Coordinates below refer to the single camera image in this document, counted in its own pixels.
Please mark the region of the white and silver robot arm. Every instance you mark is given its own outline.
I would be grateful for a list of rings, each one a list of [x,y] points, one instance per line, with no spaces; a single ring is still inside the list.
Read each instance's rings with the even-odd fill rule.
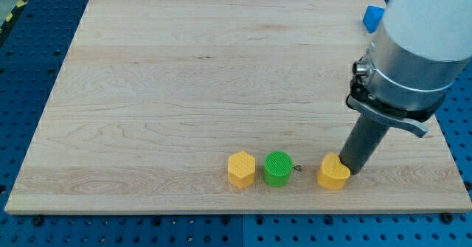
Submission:
[[[471,61],[471,0],[389,0],[369,48],[353,64],[347,105],[354,133],[400,128],[421,137]]]

